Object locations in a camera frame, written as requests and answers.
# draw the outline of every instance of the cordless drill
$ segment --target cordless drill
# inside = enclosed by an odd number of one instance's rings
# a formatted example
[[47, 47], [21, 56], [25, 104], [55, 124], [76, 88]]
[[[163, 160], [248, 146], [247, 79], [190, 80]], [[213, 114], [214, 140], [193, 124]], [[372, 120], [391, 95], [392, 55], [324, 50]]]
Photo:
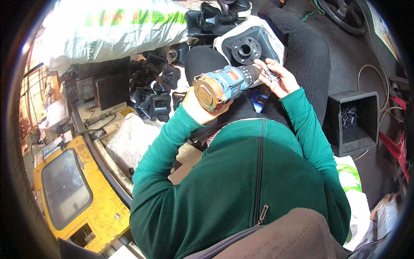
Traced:
[[258, 78], [260, 70], [253, 65], [225, 66], [221, 70], [194, 77], [198, 102], [208, 111], [219, 110], [223, 104], [239, 97]]

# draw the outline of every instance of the window frame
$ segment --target window frame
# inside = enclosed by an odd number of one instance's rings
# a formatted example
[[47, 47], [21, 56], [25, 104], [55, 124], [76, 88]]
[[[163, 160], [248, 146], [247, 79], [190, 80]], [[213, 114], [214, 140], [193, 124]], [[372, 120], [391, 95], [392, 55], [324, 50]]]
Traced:
[[[51, 210], [49, 209], [49, 203], [48, 203], [48, 200], [47, 200], [47, 197], [46, 197], [46, 192], [45, 192], [45, 184], [44, 184], [44, 181], [43, 181], [43, 171], [44, 171], [44, 169], [48, 166], [48, 165], [50, 165], [50, 163], [51, 162], [53, 162], [53, 160], [55, 160], [56, 158], [58, 158], [58, 157], [60, 157], [61, 155], [63, 155], [63, 154], [65, 154], [65, 152], [68, 152], [69, 150], [71, 150], [72, 152], [73, 152], [73, 155], [75, 156], [75, 163], [76, 163], [76, 166], [77, 166], [77, 168], [78, 168], [78, 170], [79, 170], [79, 172], [80, 172], [80, 176], [81, 176], [81, 178], [82, 178], [82, 181], [83, 181], [83, 183], [85, 184], [85, 187], [86, 187], [86, 189], [88, 190], [88, 193], [89, 193], [89, 200], [88, 200], [88, 202], [85, 204], [85, 205], [83, 205], [79, 210], [78, 210], [78, 212], [77, 213], [75, 213], [75, 214], [73, 214], [73, 216], [71, 216], [71, 217], [69, 217], [66, 221], [64, 221], [64, 223], [61, 225], [61, 226], [56, 226], [55, 225], [55, 222], [53, 221], [53, 218], [52, 218], [52, 215], [51, 215]], [[48, 209], [48, 215], [49, 215], [49, 218], [50, 218], [50, 221], [51, 221], [51, 223], [52, 223], [52, 226], [57, 230], [57, 231], [61, 231], [61, 230], [63, 230], [65, 227], [67, 227], [67, 225], [69, 225], [77, 216], [79, 216], [82, 212], [84, 212], [91, 204], [92, 204], [92, 202], [93, 202], [93, 200], [94, 200], [94, 196], [93, 196], [93, 193], [92, 193], [92, 190], [91, 190], [91, 188], [89, 187], [89, 184], [88, 184], [88, 181], [86, 180], [86, 178], [85, 178], [85, 175], [84, 175], [84, 173], [83, 173], [83, 170], [82, 170], [82, 168], [80, 167], [80, 164], [79, 164], [79, 160], [78, 160], [78, 156], [77, 156], [77, 153], [76, 153], [76, 150], [74, 149], [74, 148], [67, 148], [67, 149], [65, 149], [63, 152], [61, 152], [59, 155], [57, 155], [55, 158], [53, 158], [49, 163], [47, 163], [43, 168], [42, 168], [42, 171], [41, 171], [41, 174], [40, 174], [40, 178], [41, 178], [41, 182], [42, 182], [42, 192], [43, 192], [43, 196], [44, 196], [44, 198], [45, 198], [45, 204], [46, 204], [46, 208]]]

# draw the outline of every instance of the black plastic bin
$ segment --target black plastic bin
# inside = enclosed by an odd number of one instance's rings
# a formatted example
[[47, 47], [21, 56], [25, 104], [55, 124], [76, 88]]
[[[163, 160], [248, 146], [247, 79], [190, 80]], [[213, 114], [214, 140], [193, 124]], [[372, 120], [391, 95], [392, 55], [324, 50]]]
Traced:
[[[356, 125], [342, 127], [341, 107], [358, 110]], [[344, 157], [365, 151], [378, 143], [378, 93], [348, 91], [328, 97], [323, 132], [335, 156]]]

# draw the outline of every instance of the yellow machine panel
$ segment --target yellow machine panel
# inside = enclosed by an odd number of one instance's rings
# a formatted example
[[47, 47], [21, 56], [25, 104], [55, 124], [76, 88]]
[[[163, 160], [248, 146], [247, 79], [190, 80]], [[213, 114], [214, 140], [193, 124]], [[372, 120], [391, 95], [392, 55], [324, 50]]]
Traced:
[[82, 136], [34, 169], [34, 186], [56, 238], [100, 253], [129, 228], [128, 208], [99, 170]]

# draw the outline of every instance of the glass window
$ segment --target glass window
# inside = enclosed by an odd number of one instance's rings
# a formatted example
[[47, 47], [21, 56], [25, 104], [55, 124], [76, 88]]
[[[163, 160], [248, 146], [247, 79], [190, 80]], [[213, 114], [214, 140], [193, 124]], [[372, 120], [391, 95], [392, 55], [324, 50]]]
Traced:
[[49, 215], [57, 230], [66, 227], [92, 203], [92, 192], [72, 148], [43, 168], [42, 182]]

